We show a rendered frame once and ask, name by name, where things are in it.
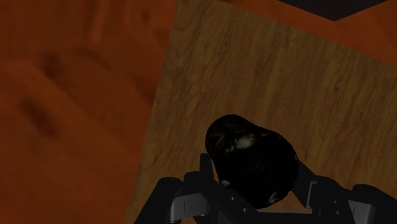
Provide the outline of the black rounded lumpy object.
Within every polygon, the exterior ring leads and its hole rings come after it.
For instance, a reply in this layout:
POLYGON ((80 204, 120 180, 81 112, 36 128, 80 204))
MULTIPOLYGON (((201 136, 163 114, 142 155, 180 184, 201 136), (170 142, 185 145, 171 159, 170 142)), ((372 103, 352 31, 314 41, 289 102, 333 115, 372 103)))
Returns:
POLYGON ((224 115, 210 124, 205 149, 220 185, 233 189, 256 209, 284 199, 298 177, 292 145, 277 132, 239 115, 224 115))

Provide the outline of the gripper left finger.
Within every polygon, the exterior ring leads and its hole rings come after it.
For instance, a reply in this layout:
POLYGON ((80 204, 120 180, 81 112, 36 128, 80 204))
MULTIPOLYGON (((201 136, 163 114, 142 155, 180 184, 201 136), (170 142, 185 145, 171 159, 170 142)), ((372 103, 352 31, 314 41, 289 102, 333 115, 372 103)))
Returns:
POLYGON ((200 169, 184 180, 160 178, 134 224, 181 224, 193 218, 196 224, 244 224, 244 209, 238 198, 215 182, 211 157, 200 155, 200 169))

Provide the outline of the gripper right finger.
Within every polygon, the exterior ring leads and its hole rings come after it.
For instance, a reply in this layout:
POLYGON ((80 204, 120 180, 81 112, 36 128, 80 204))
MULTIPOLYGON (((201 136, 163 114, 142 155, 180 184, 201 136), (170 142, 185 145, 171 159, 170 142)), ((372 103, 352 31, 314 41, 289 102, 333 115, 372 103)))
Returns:
POLYGON ((312 212, 293 214, 296 224, 397 224, 397 199, 368 184, 344 188, 298 164, 293 193, 312 212))

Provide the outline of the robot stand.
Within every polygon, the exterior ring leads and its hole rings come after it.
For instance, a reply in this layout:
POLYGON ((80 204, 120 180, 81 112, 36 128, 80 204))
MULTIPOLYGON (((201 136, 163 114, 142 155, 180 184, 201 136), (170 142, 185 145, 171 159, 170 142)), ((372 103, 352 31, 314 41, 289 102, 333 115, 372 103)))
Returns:
POLYGON ((295 8, 331 21, 384 3, 387 0, 278 0, 295 8))

